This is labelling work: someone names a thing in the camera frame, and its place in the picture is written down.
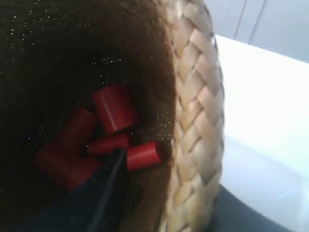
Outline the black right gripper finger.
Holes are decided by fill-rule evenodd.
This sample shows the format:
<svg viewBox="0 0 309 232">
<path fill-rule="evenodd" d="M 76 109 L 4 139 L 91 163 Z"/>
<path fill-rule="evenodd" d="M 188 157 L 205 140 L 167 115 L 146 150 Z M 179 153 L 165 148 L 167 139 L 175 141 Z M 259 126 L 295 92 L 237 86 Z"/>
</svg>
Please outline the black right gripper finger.
<svg viewBox="0 0 309 232">
<path fill-rule="evenodd" d="M 116 232 L 128 182 L 126 151 L 118 148 L 107 163 L 70 196 L 44 210 L 38 232 Z"/>
</svg>

